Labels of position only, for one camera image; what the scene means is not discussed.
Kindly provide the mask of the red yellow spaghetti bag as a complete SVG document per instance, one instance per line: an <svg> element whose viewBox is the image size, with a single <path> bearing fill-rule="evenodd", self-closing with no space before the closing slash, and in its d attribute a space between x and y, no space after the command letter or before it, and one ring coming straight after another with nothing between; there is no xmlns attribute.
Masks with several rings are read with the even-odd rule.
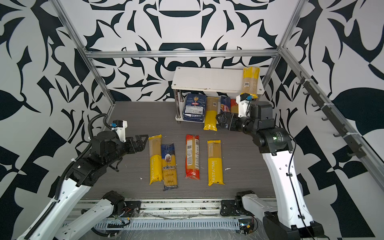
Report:
<svg viewBox="0 0 384 240"><path fill-rule="evenodd" d="M235 99L231 99L231 113L239 113L239 106Z"/></svg>

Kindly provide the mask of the blue Barilla spaghetti bag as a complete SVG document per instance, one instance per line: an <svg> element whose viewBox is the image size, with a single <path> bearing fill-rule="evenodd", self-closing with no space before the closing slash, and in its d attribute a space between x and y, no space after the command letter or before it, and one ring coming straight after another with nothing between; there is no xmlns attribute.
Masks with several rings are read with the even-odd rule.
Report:
<svg viewBox="0 0 384 240"><path fill-rule="evenodd" d="M231 98L227 96L220 97L220 113L231 112Z"/></svg>

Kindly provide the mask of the yellow spaghetti bag short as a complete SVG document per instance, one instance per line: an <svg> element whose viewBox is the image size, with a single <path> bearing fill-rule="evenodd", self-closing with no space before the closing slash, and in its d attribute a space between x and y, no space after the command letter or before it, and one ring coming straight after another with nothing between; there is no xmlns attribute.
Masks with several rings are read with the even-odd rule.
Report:
<svg viewBox="0 0 384 240"><path fill-rule="evenodd" d="M258 96L258 80L259 80L260 68L258 67L246 67L243 69L242 80L242 93L249 94L253 98Z"/></svg>

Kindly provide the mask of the blue label spaghetti bag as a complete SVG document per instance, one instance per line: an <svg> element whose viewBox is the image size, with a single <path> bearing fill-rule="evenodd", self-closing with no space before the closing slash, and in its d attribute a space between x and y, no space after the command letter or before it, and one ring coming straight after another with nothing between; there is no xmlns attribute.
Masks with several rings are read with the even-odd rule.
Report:
<svg viewBox="0 0 384 240"><path fill-rule="evenodd" d="M177 189L177 166L174 144L161 145L164 191Z"/></svg>

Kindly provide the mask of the blue Barilla pasta box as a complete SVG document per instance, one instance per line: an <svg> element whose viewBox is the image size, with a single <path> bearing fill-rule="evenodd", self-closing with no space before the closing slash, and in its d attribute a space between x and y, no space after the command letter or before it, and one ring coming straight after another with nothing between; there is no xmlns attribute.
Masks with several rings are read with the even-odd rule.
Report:
<svg viewBox="0 0 384 240"><path fill-rule="evenodd" d="M187 94L183 108L183 120L202 123L205 119L207 96Z"/></svg>

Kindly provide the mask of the red label spaghetti bag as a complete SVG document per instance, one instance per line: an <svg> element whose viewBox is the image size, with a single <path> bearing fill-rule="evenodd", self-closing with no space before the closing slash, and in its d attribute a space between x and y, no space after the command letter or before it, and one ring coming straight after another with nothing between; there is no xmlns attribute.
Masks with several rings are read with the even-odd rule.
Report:
<svg viewBox="0 0 384 240"><path fill-rule="evenodd" d="M200 180L200 139L196 135L186 136L186 178Z"/></svg>

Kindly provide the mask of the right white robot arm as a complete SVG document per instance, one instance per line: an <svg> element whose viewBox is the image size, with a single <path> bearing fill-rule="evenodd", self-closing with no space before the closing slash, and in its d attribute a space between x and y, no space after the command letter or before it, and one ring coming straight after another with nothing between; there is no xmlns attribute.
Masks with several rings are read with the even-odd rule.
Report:
<svg viewBox="0 0 384 240"><path fill-rule="evenodd" d="M296 142L285 129L275 125L272 105L242 101L237 114L223 112L216 119L220 128L251 136L267 164L277 207L271 207L252 191L240 192L237 198L245 211L263 222L268 238L315 240L324 236L323 226L310 214L296 175Z"/></svg>

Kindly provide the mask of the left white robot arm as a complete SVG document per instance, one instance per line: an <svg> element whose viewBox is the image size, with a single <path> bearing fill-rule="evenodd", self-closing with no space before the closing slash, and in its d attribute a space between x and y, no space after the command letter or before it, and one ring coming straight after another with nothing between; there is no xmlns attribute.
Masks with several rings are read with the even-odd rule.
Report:
<svg viewBox="0 0 384 240"><path fill-rule="evenodd" d="M95 185L107 169L119 171L126 155L142 152L148 135L126 137L127 121L107 123L107 114L99 114L88 123L90 142L66 167L59 178L55 195L20 240L78 240L100 221L125 214L125 198L115 191L106 193L92 208L66 227L63 225L79 200Z"/></svg>

